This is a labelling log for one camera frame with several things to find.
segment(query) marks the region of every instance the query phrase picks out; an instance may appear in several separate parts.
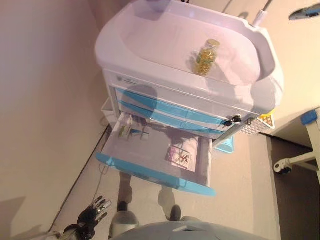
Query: blue trim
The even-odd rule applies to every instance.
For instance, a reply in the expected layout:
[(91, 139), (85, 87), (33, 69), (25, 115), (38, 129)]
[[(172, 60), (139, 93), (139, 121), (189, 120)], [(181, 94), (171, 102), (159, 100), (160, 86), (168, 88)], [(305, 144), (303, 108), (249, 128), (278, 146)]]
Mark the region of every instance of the blue trim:
[(135, 111), (136, 113), (139, 113), (145, 116), (146, 118), (152, 118), (160, 123), (173, 126), (174, 128), (189, 130), (189, 131), (196, 131), (196, 132), (205, 133), (205, 134), (223, 134), (224, 133), (223, 131), (210, 129), (204, 126), (199, 126), (190, 122), (186, 122), (170, 116), (166, 116), (154, 111), (149, 111), (147, 109), (127, 103), (125, 101), (118, 100), (118, 102), (123, 106), (125, 106), (126, 108), (129, 108)]
[(155, 171), (144, 166), (140, 166), (131, 162), (120, 160), (114, 157), (97, 152), (96, 159), (108, 166), (118, 169), (121, 172), (136, 176), (137, 178), (153, 182), (160, 185), (185, 191), (194, 194), (201, 194), (207, 196), (215, 196), (216, 192), (210, 187), (203, 186), (188, 180), (184, 180), (175, 176), (165, 174), (163, 172)]
[(316, 110), (311, 110), (301, 116), (301, 123), (303, 125), (307, 125), (307, 124), (312, 123), (313, 121), (316, 121), (317, 118), (318, 117), (317, 117)]
[(169, 104), (169, 103), (166, 103), (161, 100), (142, 96), (140, 94), (136, 94), (136, 93), (126, 91), (123, 89), (119, 89), (119, 88), (116, 88), (116, 90), (119, 91), (120, 93), (126, 95), (127, 97), (129, 97), (129, 98), (131, 98), (131, 99), (133, 99), (143, 105), (146, 105), (147, 107), (149, 107), (151, 109), (156, 109), (161, 112), (174, 115), (176, 117), (185, 118), (185, 119), (198, 121), (198, 122), (202, 122), (202, 123), (207, 123), (207, 124), (223, 125), (226, 122), (225, 120), (222, 120), (218, 117), (209, 116), (207, 114), (193, 111), (193, 110), (190, 110), (185, 107)]
[(234, 152), (234, 136), (220, 143), (215, 149), (224, 152), (226, 154), (232, 154)]

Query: shoe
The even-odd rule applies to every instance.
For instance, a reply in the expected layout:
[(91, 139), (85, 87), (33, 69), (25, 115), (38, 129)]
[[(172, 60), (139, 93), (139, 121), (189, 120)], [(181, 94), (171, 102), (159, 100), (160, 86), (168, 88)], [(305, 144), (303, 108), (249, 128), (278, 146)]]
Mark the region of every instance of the shoe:
[(178, 222), (181, 219), (181, 208), (178, 205), (174, 205), (171, 209), (170, 222)]

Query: floor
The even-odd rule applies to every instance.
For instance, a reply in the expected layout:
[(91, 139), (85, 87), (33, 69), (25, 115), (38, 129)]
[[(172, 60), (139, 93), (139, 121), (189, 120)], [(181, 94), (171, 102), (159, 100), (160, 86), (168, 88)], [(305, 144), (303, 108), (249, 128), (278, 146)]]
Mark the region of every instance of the floor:
[[(268, 141), (272, 163), (310, 152), (279, 139)], [(320, 185), (317, 173), (293, 166), (287, 175), (275, 175), (282, 240), (320, 239)]]
[[(148, 181), (128, 177), (109, 168), (101, 177), (97, 196), (103, 195), (113, 205), (108, 216), (96, 227), (95, 240), (105, 240), (109, 234), (118, 199), (129, 203), (141, 225), (167, 221), (174, 204), (183, 216), (223, 225), (269, 240), (280, 239), (278, 203), (268, 138), (263, 135), (235, 135), (233, 154), (213, 152), (211, 187), (217, 196), (208, 197), (161, 187)], [(95, 151), (106, 142), (104, 136)], [(82, 172), (60, 215), (54, 231), (61, 231), (77, 221), (78, 215), (93, 200), (104, 165), (94, 155)]]

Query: bottle cap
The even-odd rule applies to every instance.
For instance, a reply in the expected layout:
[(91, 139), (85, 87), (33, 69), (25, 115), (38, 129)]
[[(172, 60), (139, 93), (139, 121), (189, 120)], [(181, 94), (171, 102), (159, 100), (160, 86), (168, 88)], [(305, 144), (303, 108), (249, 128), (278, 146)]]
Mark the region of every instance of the bottle cap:
[(214, 39), (208, 39), (208, 41), (206, 41), (206, 43), (213, 46), (213, 47), (220, 46), (220, 42), (218, 42), (217, 40), (214, 40)]

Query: white plastic cart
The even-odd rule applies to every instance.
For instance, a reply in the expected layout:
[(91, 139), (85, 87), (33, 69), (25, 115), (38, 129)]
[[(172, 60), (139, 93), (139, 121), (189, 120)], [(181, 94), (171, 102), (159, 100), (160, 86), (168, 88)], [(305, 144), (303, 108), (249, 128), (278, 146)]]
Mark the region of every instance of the white plastic cart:
[[(192, 66), (208, 39), (220, 47), (203, 77)], [(184, 191), (214, 195), (212, 147), (269, 113), (283, 95), (283, 73), (266, 29), (179, 1), (132, 1), (102, 29), (95, 53), (109, 92), (103, 110), (114, 127), (97, 159)], [(119, 118), (127, 114), (146, 119), (156, 137), (119, 141)], [(194, 173), (165, 161), (173, 139), (159, 125), (174, 136), (198, 137)]]

